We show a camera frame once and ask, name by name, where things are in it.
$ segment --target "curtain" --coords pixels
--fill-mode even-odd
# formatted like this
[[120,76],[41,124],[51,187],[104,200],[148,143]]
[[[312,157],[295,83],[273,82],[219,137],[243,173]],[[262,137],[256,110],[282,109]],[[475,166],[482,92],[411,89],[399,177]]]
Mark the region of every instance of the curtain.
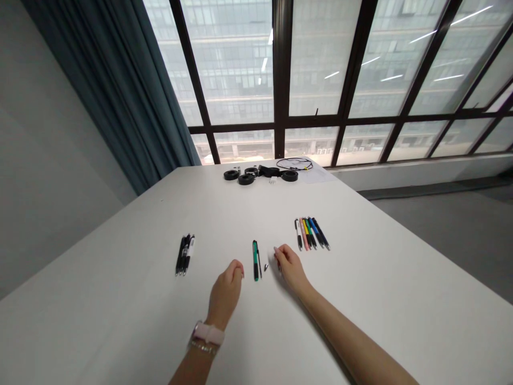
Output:
[[138,195],[199,157],[142,0],[22,0]]

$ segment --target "glass pane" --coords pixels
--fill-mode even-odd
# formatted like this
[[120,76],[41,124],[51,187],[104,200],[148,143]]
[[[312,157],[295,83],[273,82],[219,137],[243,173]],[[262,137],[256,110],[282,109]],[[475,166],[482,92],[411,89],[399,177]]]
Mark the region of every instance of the glass pane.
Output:
[[198,152],[199,159],[202,165],[214,164],[212,153],[210,151],[210,145],[208,144],[207,134],[192,134],[192,141],[194,147]]
[[445,0],[379,0],[350,118],[396,116]]
[[221,163],[274,159],[274,130],[214,133]]
[[486,112],[497,112],[513,93],[513,83],[502,93],[501,96],[490,106]]
[[143,2],[185,122],[188,126],[202,126],[203,120],[169,1],[143,0]]
[[482,65],[487,59],[488,47],[513,11],[511,0],[491,1],[463,1],[410,114],[456,110],[474,81],[469,78],[469,73],[475,65]]
[[273,121],[272,0],[181,3],[211,123]]
[[405,123],[388,160],[425,158],[446,124],[447,120]]
[[513,118],[504,118],[476,152],[506,151],[513,143]]
[[285,157],[309,156],[323,167],[331,166],[338,127],[289,128],[285,130]]
[[347,126],[337,166],[377,162],[393,126],[393,124]]
[[432,157],[464,155],[491,119],[455,120]]
[[336,114],[361,0],[294,0],[289,115]]
[[513,38],[502,47],[492,65],[465,104],[466,109],[484,108],[513,75]]

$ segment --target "window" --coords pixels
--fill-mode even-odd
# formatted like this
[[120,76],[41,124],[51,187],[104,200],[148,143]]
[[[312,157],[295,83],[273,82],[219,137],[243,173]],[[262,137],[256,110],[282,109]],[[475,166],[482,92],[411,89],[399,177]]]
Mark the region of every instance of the window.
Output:
[[196,147],[199,159],[201,160],[201,164],[204,166],[214,164],[210,145],[208,144],[207,134],[193,134],[191,136],[192,141],[194,142],[194,147]]
[[377,162],[393,126],[392,124],[347,126],[337,166]]
[[455,120],[432,156],[436,158],[466,154],[490,121],[491,119]]
[[274,159],[274,130],[214,133],[221,163]]
[[185,122],[189,127],[202,126],[203,121],[198,102],[192,88],[191,77],[185,62],[180,38],[176,32],[175,20],[172,16],[169,1],[143,1]]
[[274,119],[271,0],[182,0],[213,125]]
[[399,114],[444,4],[379,0],[350,118]]
[[513,38],[502,47],[485,76],[465,104],[466,109],[485,108],[504,86],[505,79],[513,77]]
[[285,157],[309,156],[330,166],[338,127],[289,128],[285,130]]
[[476,150],[477,153],[506,151],[513,144],[513,118],[504,118]]
[[336,114],[361,0],[294,0],[289,115]]
[[487,49],[513,11],[510,0],[464,0],[427,74],[410,114],[454,112],[482,67]]
[[[143,1],[203,165],[278,154],[348,166],[513,142],[513,1]],[[275,39],[290,56],[273,58]],[[275,70],[289,98],[274,97]]]
[[446,124],[447,121],[405,123],[388,160],[425,158]]

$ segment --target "wall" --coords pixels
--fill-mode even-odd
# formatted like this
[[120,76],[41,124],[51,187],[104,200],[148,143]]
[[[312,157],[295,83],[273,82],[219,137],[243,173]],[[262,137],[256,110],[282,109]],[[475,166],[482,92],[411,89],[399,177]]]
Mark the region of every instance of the wall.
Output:
[[136,195],[19,0],[0,47],[1,299]]
[[333,171],[356,191],[422,186],[495,176],[513,166],[513,154],[441,159]]

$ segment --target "watch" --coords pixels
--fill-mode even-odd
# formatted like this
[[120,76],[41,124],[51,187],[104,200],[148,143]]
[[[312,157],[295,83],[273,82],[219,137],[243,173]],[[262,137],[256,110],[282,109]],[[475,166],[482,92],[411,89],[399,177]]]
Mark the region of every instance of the watch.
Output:
[[198,321],[192,331],[192,338],[198,338],[206,343],[221,346],[224,341],[224,332],[217,329],[214,325],[206,325]]

